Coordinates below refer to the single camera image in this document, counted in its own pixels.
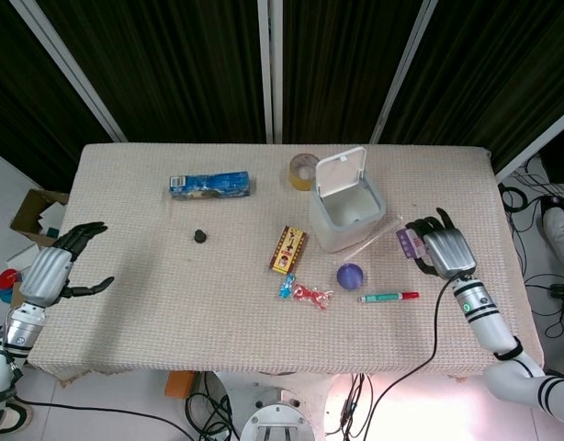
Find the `clear plastic straw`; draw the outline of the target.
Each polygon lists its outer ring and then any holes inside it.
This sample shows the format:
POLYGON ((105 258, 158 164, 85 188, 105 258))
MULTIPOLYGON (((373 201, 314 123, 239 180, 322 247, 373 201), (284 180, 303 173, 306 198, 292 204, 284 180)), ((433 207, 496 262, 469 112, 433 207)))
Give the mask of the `clear plastic straw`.
POLYGON ((383 220, 381 222, 381 225, 372 232, 371 236, 368 239, 366 239, 362 244, 358 245, 354 251, 350 252, 344 258, 344 262, 350 261, 386 234, 394 233, 402 225, 402 222, 402 216, 393 216, 388 220, 383 220))

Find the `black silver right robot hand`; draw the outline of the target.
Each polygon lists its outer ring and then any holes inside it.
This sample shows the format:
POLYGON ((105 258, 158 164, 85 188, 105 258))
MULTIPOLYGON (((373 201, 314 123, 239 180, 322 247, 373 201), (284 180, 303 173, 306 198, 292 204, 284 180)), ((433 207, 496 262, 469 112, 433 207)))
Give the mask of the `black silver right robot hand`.
POLYGON ((428 216, 405 224, 413 232, 411 259, 426 275, 448 280, 469 277, 476 271, 476 260, 462 232, 449 214, 437 208, 439 218, 428 216))

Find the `red candy wrapper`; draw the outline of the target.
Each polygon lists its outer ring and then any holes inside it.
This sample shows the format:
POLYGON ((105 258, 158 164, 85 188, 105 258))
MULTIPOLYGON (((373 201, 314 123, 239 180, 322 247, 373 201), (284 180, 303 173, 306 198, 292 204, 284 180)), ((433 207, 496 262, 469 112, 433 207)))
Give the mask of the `red candy wrapper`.
POLYGON ((316 288, 308 288, 302 284, 296 284, 292 294, 294 300, 309 302, 321 310, 327 309, 332 296, 332 290, 318 290, 316 288))

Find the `red round disc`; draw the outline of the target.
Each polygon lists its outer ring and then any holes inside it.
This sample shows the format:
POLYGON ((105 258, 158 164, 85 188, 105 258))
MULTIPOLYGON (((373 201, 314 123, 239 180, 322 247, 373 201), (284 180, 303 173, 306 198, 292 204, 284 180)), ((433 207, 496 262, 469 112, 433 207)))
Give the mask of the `red round disc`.
POLYGON ((14 286, 22 281, 22 274, 13 268, 8 268, 0 274, 0 300, 10 303, 14 286))

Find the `green red marker pen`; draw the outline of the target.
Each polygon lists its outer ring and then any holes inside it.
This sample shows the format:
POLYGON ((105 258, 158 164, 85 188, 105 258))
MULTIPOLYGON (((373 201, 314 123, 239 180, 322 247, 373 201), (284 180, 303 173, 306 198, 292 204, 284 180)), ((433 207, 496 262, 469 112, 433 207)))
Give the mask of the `green red marker pen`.
POLYGON ((418 291, 367 294, 358 298, 361 303, 380 303, 389 301, 416 300, 420 298, 418 291))

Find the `beige woven tablecloth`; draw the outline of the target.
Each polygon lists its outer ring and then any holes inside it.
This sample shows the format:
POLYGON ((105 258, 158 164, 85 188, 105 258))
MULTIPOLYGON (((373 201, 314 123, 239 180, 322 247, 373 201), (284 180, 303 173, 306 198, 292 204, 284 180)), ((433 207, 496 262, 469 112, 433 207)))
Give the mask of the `beige woven tablecloth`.
POLYGON ((342 290, 345 253, 324 252, 310 235, 297 280, 332 290, 326 310, 277 296, 269 269, 286 226, 307 230, 309 199, 288 181, 301 145, 90 144, 82 152, 64 227, 103 221, 70 280, 103 292, 48 310, 30 363, 59 379, 85 371, 257 370, 377 373, 426 362, 465 376, 492 356, 479 347, 451 291, 408 260, 393 234, 354 257, 364 290, 416 290, 420 298, 363 304, 342 290), (246 171, 250 195, 175 199, 174 175, 246 171), (207 235, 194 241, 195 230, 207 235))

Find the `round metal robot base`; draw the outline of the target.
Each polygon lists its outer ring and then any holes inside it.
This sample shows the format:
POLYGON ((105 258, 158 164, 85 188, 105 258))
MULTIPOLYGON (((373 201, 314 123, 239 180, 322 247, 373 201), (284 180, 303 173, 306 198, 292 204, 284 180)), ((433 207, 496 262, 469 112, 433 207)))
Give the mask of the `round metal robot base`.
POLYGON ((266 389, 251 399, 239 441, 315 441, 307 410, 289 390, 266 389))

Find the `white partition frame post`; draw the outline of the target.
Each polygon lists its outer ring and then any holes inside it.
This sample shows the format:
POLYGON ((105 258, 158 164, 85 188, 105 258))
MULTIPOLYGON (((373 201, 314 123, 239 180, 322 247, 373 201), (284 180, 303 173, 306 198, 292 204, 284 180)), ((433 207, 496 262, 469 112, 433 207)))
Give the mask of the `white partition frame post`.
POLYGON ((267 143, 283 142, 284 0, 256 0, 267 143))
POLYGON ((425 31, 433 17, 439 0, 423 0, 412 29, 404 46, 396 72, 392 77, 388 93, 379 112, 376 125, 369 139, 369 144, 379 144, 381 135, 387 126, 390 112, 400 92, 402 84, 410 71, 416 52, 423 40, 425 31))
POLYGON ((48 53, 110 140, 127 142, 128 138, 122 128, 38 2, 36 0, 8 0, 8 2, 48 53))
POLYGON ((501 171, 495 174, 496 181, 501 183, 506 177, 514 172, 520 165, 533 157, 548 143, 554 140, 564 131, 564 114, 551 124, 546 130, 538 135, 529 145, 520 151, 515 157, 505 165, 501 171))

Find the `orange block under table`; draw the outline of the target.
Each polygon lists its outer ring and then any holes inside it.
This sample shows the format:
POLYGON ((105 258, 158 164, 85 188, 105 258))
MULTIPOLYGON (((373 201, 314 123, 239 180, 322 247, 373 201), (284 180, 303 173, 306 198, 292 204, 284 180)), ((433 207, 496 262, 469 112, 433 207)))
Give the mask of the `orange block under table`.
POLYGON ((194 371, 170 371, 164 386, 164 396, 184 400, 193 388, 196 373, 194 371))

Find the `small purple packet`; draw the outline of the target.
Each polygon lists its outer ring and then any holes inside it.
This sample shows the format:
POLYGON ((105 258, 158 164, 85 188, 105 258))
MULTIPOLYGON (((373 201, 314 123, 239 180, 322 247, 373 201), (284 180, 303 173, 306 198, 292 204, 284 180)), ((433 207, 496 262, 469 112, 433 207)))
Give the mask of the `small purple packet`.
POLYGON ((400 229, 396 231, 396 236, 407 259, 418 259, 426 255, 426 246, 413 229, 400 229))

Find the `red yellow snack box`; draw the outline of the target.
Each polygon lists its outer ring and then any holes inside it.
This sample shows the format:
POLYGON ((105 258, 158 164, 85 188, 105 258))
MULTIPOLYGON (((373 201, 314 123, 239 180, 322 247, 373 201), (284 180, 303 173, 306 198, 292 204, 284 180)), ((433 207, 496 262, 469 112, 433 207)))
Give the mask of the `red yellow snack box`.
POLYGON ((288 275, 302 256, 308 234, 302 229, 286 226, 281 232, 276 248, 269 261, 269 269, 282 275, 288 275))

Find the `cardboard box with items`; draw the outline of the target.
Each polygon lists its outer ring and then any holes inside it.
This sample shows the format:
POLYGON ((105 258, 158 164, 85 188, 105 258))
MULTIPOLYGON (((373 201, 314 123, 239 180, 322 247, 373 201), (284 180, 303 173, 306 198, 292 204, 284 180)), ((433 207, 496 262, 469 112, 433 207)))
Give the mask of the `cardboard box with items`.
POLYGON ((43 233, 39 224, 40 214, 55 203, 66 206, 68 201, 69 195, 65 193, 30 189, 25 195, 17 214, 10 222, 10 229, 22 234, 39 246, 51 246, 57 238, 43 233))

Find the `yellowish tape roll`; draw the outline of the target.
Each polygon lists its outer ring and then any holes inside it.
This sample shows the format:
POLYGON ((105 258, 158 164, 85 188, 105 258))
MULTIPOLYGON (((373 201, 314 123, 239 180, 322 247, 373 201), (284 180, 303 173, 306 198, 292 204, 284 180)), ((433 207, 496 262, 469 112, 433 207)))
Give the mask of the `yellowish tape roll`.
POLYGON ((311 153, 295 155, 288 167, 289 183, 298 191, 310 191, 318 162, 319 158, 311 153))

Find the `blue rectangular carton box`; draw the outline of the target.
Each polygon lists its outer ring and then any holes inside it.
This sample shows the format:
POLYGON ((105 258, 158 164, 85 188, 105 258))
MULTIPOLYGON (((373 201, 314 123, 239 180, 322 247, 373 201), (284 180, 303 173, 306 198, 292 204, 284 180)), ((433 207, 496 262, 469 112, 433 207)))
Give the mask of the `blue rectangular carton box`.
POLYGON ((168 191, 175 199, 239 198, 250 195, 251 181, 246 171, 215 175, 174 175, 168 191))

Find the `white small trash bin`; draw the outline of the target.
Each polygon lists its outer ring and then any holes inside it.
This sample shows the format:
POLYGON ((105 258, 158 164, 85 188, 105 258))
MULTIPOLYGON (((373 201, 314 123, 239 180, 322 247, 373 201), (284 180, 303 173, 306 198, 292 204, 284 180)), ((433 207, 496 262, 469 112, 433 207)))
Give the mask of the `white small trash bin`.
POLYGON ((366 171, 363 146, 321 159, 310 191, 309 220, 321 248, 336 253, 364 241, 387 212, 366 171))

